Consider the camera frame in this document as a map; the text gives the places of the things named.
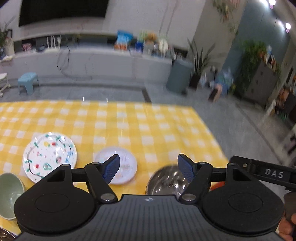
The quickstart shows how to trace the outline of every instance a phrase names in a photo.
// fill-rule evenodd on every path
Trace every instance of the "blue stool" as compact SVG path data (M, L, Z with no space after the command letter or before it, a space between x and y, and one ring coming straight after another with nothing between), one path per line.
M18 79L18 88L19 88L19 94L20 94L20 86L24 86L27 90L28 95L33 94L33 81L37 80L38 85L40 86L40 83L38 81L38 75L34 72L29 72L23 74L19 79Z

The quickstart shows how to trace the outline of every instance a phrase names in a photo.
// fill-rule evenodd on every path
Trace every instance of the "gray floor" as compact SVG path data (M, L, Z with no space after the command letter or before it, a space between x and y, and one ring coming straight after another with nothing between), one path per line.
M10 83L12 88L4 91L0 102L38 99L82 100L82 98L106 101L108 98L108 101L151 101L158 104L192 106L208 126L227 158L237 155L281 164L274 148L289 131L274 117L258 127L264 112L244 106L232 96L222 97L216 103L209 102L208 89L189 90L187 96L179 96L168 92L163 85L156 84L46 78L40 79L41 87L34 87L34 94L28 96L24 89L21 89L20 95L18 94L16 80ZM268 186L280 197L285 193L282 187L272 184Z

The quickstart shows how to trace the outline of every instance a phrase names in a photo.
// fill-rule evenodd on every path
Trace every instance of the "blue gripper pad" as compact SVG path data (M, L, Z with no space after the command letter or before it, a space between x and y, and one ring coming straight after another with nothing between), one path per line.
M106 183L110 183L117 171L119 170L120 166L120 157L119 155L111 156L107 161L103 163L105 166L105 172L103 173L103 178L105 179Z
M178 156L178 167L184 175L184 177L186 178L187 182L191 183L191 181L195 177L193 167L182 155Z

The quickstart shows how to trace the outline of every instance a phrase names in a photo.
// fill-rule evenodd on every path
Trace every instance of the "white chair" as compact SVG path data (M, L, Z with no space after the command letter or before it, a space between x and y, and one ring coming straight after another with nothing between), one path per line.
M3 93L2 93L3 90L5 90L7 87L10 88L10 84L9 84L8 78L7 78L7 73L0 74L0 83L2 81L6 81L6 84L2 88L0 88L0 97L3 96Z

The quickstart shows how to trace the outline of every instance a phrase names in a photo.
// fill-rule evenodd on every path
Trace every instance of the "white plate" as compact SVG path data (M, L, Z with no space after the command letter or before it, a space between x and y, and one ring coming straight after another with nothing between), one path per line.
M60 133L45 133L27 145L22 156L22 165L31 181L37 183L61 164L74 168L77 152L74 143Z
M94 161L104 163L114 154L120 157L120 167L110 184L127 183L135 176L138 167L135 157L128 150L116 146L107 147L97 153Z

